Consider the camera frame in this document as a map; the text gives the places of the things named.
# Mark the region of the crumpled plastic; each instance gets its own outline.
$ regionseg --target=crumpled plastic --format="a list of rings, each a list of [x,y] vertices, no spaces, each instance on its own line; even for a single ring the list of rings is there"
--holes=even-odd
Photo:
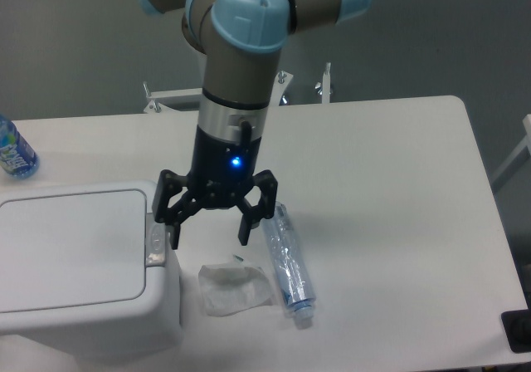
[[[273,290],[262,269],[235,256],[236,261],[202,266],[199,286],[210,316],[229,316],[271,304]]]

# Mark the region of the white table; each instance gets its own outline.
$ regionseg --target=white table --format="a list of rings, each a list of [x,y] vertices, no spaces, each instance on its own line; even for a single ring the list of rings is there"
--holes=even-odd
[[[196,119],[180,112],[17,122],[41,169],[25,182],[0,175],[0,190],[156,180],[165,168],[185,174]],[[499,318],[526,305],[460,100],[274,108],[257,171],[265,168],[302,238],[318,296],[312,327],[296,329],[278,293],[273,306],[205,315],[201,265],[235,253],[273,276],[260,230],[241,247],[237,210],[202,211],[183,225],[178,249],[181,347],[94,364],[4,337],[0,370],[381,372],[531,360],[511,353]]]

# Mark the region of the blue label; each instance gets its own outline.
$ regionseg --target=blue label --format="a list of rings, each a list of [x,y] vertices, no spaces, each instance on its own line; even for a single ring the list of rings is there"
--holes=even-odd
[[[32,147],[18,132],[3,139],[0,148],[0,165],[9,174],[25,174],[33,169],[36,161],[37,156]]]

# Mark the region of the metal stand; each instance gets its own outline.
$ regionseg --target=metal stand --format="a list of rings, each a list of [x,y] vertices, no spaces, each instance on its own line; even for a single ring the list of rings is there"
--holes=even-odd
[[[531,155],[531,115],[524,118],[524,127],[527,133],[525,137],[492,174],[490,187],[493,193],[502,189]]]

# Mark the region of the transparent bottle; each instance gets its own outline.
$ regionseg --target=transparent bottle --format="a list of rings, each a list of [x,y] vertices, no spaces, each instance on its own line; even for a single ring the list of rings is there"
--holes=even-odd
[[[285,205],[277,202],[274,217],[262,220],[261,226],[285,305],[298,322],[312,318],[314,289]]]
[[[0,166],[16,179],[31,177],[39,168],[39,157],[20,135],[12,121],[0,115]]]

